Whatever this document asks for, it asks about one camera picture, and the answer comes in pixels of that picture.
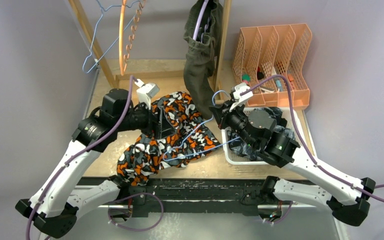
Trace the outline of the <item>orange camouflage shorts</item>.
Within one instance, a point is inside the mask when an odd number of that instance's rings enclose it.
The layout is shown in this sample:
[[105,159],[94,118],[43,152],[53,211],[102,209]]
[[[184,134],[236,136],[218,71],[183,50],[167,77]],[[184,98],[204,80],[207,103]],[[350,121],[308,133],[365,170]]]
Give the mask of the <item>orange camouflage shorts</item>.
[[[170,167],[184,168],[191,161],[209,155],[212,151],[185,159],[163,161],[163,154],[173,147],[181,145],[182,140],[200,123],[204,122],[202,114],[196,109],[192,97],[183,91],[176,91],[162,96],[151,103],[152,113],[157,107],[164,107],[165,115],[175,133],[163,139],[156,139],[154,133],[141,133],[135,143],[121,154],[116,166],[116,173],[124,182],[132,186],[144,186],[150,176]],[[208,150],[220,145],[214,133],[204,124],[192,134],[183,145],[166,155],[167,159]]]

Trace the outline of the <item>dark leaf-print shorts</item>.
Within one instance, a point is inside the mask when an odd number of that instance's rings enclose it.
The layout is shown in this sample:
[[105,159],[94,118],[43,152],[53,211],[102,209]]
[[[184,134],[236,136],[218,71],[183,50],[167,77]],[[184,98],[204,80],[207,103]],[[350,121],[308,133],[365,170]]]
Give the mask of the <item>dark leaf-print shorts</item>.
[[[283,111],[279,107],[257,107],[252,109],[252,112],[266,112],[271,119],[275,119],[276,126],[273,131],[285,135],[293,140],[296,140],[294,130],[287,127],[288,121],[282,117]],[[237,139],[228,144],[228,148],[233,152],[234,155],[237,155],[242,158],[246,158],[251,162],[263,161],[263,159],[257,155],[257,152],[248,146],[242,139]]]

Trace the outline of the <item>orange plastic hanger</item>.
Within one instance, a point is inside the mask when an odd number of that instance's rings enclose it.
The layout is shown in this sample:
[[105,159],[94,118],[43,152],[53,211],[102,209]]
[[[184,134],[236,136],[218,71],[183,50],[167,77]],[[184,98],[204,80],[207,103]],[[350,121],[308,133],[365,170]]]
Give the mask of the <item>orange plastic hanger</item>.
[[[119,15],[119,34],[118,34],[118,60],[119,60],[119,68],[120,75],[123,76],[126,72],[128,60],[130,59],[131,50],[133,48],[133,42],[136,37],[136,31],[138,27],[138,23],[140,21],[140,17],[143,13],[143,8],[145,7],[147,1],[146,0],[135,0],[132,4],[138,3],[138,7],[133,15],[132,19],[125,23],[125,11],[128,7],[127,1],[123,0],[120,15]],[[124,31],[130,28],[130,35],[128,36],[128,41],[126,44],[123,43],[124,39]]]

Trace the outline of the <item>light blue wire hanger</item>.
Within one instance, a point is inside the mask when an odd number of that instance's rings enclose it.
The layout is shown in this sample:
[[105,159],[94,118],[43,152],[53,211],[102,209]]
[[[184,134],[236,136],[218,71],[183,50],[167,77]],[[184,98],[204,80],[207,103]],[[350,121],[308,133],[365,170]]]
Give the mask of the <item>light blue wire hanger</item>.
[[82,71],[94,71],[104,59],[119,57],[119,21],[123,2],[121,0],[81,0],[86,19],[91,24],[93,43],[101,47],[103,56],[93,53],[92,44],[87,42],[89,53],[82,64]]

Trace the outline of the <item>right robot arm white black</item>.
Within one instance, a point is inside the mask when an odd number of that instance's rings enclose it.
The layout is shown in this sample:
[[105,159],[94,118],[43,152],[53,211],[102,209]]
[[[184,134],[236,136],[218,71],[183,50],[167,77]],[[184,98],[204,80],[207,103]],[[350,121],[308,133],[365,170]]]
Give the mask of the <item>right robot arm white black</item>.
[[270,176],[264,181],[260,196],[268,204],[296,201],[328,208],[338,221],[358,227],[367,218],[369,198],[375,190],[375,181],[369,177],[348,175],[316,158],[304,140],[296,141],[286,127],[287,120],[275,117],[272,108],[255,108],[249,113],[243,106],[232,107],[233,101],[210,106],[221,130],[235,133],[255,154],[257,160],[284,168],[311,181],[299,184]]

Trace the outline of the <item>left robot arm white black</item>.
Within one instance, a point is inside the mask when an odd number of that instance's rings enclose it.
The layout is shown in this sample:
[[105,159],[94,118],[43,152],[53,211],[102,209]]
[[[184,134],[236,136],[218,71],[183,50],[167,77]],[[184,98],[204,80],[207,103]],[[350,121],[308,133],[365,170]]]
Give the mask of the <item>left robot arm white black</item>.
[[28,218],[29,226],[59,239],[78,219],[100,205],[122,205],[128,199],[140,205],[145,203],[145,189],[131,187],[117,175],[83,193],[74,195],[72,191],[119,132],[141,130],[160,137],[168,131],[168,123],[152,114],[151,100],[158,92],[159,88],[151,83],[139,87],[136,106],[131,101],[132,93],[125,89],[114,88],[103,97],[101,106],[78,124],[63,158],[46,183],[31,198],[17,202],[15,208]]

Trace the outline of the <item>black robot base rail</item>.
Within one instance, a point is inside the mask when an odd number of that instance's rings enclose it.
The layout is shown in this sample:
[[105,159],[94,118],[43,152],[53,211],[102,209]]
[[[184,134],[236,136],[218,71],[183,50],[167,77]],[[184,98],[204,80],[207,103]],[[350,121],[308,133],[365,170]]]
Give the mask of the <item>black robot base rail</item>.
[[263,187],[262,179],[152,178],[145,186],[131,186],[105,204],[130,208],[135,218],[160,212],[254,217],[290,205],[290,201],[263,193]]

